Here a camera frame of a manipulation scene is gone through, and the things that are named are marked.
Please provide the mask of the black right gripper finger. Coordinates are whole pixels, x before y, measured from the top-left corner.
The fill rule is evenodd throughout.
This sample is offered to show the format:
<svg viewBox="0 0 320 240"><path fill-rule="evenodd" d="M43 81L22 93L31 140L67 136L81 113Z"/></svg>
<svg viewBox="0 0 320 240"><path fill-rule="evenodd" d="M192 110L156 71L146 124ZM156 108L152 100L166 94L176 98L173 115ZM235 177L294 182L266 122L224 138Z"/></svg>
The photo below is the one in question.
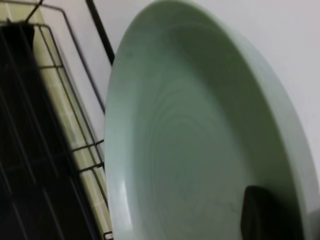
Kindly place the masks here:
<svg viewBox="0 0 320 240"><path fill-rule="evenodd" d="M244 191L240 230L243 240L303 240L303 230L267 189L249 185Z"/></svg>

